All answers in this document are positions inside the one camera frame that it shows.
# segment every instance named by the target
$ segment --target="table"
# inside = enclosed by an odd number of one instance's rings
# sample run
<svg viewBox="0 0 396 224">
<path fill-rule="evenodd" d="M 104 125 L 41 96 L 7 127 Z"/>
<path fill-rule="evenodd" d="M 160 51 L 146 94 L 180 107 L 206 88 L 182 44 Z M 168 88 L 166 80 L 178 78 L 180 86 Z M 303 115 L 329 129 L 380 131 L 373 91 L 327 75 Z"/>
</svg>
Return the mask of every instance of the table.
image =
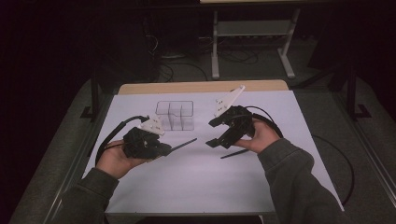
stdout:
<svg viewBox="0 0 396 224">
<path fill-rule="evenodd" d="M 156 103 L 161 100 L 194 101 L 194 130 L 167 132 L 160 141 L 174 147 L 193 137 L 198 140 L 168 157 L 134 168 L 120 180 L 106 212 L 139 216 L 262 215 L 274 212 L 264 170 L 255 153 L 221 160 L 220 157 L 240 148 L 227 150 L 205 144 L 227 129 L 224 125 L 212 128 L 207 124 L 213 118 L 215 99 L 240 85 L 245 85 L 246 90 L 234 105 L 256 105 L 265 109 L 286 138 L 313 155 L 316 161 L 313 175 L 338 200 L 294 94 L 288 91 L 284 81 L 127 84 L 114 97 L 85 174 L 93 167 L 97 148 L 112 129 L 129 117 L 153 114 Z M 137 125 L 126 127 L 115 139 L 122 138 Z"/>
</svg>

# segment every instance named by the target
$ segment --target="dark background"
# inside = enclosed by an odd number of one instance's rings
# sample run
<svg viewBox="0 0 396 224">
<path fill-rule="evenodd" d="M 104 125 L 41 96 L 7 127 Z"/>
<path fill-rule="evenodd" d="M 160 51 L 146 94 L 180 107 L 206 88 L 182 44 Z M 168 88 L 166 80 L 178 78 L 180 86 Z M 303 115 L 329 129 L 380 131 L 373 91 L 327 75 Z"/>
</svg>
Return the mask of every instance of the dark background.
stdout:
<svg viewBox="0 0 396 224">
<path fill-rule="evenodd" d="M 158 13 L 147 21 L 144 12 L 83 10 L 105 2 L 0 3 L 1 223 L 8 222 L 67 108 L 93 71 L 108 92 L 126 82 L 154 81 L 155 61 L 147 54 L 145 34 L 192 53 L 196 37 L 211 34 L 207 11 Z M 358 75 L 396 119 L 396 19 L 391 9 L 386 2 L 332 10 L 306 7 L 294 37 L 319 40 L 312 67 L 325 69 L 353 55 Z M 180 27 L 184 32 L 177 32 Z"/>
</svg>

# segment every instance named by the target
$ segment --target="clear acrylic box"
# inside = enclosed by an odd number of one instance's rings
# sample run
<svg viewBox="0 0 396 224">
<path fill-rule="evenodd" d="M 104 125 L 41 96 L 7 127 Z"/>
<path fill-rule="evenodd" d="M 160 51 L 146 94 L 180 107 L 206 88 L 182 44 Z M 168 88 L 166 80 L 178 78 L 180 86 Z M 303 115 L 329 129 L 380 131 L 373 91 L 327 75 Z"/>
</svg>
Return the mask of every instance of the clear acrylic box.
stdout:
<svg viewBox="0 0 396 224">
<path fill-rule="evenodd" d="M 193 111 L 193 101 L 160 101 L 155 113 L 165 131 L 192 131 Z"/>
</svg>

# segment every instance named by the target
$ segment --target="metal frame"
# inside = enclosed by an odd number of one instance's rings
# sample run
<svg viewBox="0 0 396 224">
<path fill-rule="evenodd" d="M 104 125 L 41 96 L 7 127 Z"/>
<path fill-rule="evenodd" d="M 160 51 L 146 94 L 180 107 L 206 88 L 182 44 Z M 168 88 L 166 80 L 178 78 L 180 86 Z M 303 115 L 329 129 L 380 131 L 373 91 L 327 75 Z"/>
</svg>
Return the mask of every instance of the metal frame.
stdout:
<svg viewBox="0 0 396 224">
<path fill-rule="evenodd" d="M 344 107 L 345 102 L 343 101 L 342 97 L 335 94 L 334 95 L 335 102 L 340 106 Z M 373 167 L 376 177 L 378 177 L 379 182 L 381 183 L 384 191 L 388 194 L 390 201 L 392 202 L 393 206 L 396 208 L 396 183 L 393 178 L 390 176 L 387 168 L 384 166 L 382 161 L 379 159 L 378 155 L 375 152 L 375 148 L 367 139 L 363 129 L 359 125 L 359 122 L 356 121 L 354 118 L 350 117 L 349 111 L 345 109 L 341 109 L 343 112 L 346 121 L 349 123 L 352 130 L 355 132 L 356 136 L 358 137 L 361 145 L 363 146 L 368 161 Z"/>
<path fill-rule="evenodd" d="M 219 79 L 219 59 L 218 59 L 218 36 L 235 36 L 235 35 L 285 35 L 286 41 L 282 48 L 279 48 L 278 54 L 280 61 L 283 64 L 288 78 L 295 78 L 294 72 L 291 68 L 287 53 L 290 42 L 294 34 L 294 29 L 297 24 L 300 9 L 296 8 L 293 16 L 289 21 L 227 21 L 221 22 L 218 19 L 218 12 L 214 12 L 213 19 L 213 49 L 212 49 L 212 78 Z M 241 25 L 254 27 L 254 31 L 246 31 L 241 28 Z"/>
<path fill-rule="evenodd" d="M 91 122 L 94 122 L 99 114 L 99 83 L 96 79 L 96 70 L 93 70 L 91 75 L 91 99 L 92 106 L 85 106 L 84 110 L 80 118 L 82 119 L 91 119 Z"/>
<path fill-rule="evenodd" d="M 67 174 L 64 177 L 64 181 L 58 188 L 43 223 L 50 223 L 50 221 L 56 216 L 56 214 L 59 212 L 59 209 L 62 207 L 62 194 L 77 184 L 77 182 L 81 179 L 88 162 L 89 157 L 87 157 L 87 155 L 92 152 L 92 148 L 96 143 L 96 138 L 99 135 L 103 123 L 105 122 L 106 114 L 110 108 L 112 100 L 113 95 L 105 95 L 103 97 L 101 101 L 101 108 L 96 113 L 95 121 L 92 121 L 92 126 L 85 133 L 85 140 L 79 145 L 78 153 L 72 160 Z"/>
</svg>

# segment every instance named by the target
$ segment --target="hand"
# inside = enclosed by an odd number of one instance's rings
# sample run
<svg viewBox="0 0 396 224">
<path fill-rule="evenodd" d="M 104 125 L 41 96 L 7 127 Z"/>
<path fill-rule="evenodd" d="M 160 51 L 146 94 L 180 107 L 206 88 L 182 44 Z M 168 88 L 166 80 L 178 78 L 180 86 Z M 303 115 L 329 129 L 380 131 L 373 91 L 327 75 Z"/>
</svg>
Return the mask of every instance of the hand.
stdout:
<svg viewBox="0 0 396 224">
<path fill-rule="evenodd" d="M 260 153 L 279 139 L 274 129 L 268 126 L 264 121 L 253 119 L 253 126 L 256 131 L 252 139 L 239 139 L 234 144 L 235 146 L 244 147 L 256 153 Z"/>
<path fill-rule="evenodd" d="M 109 149 L 103 152 L 96 168 L 117 179 L 125 176 L 132 168 L 148 161 L 146 159 L 127 158 L 122 150 L 123 140 L 111 142 L 106 147 L 109 147 Z"/>
</svg>

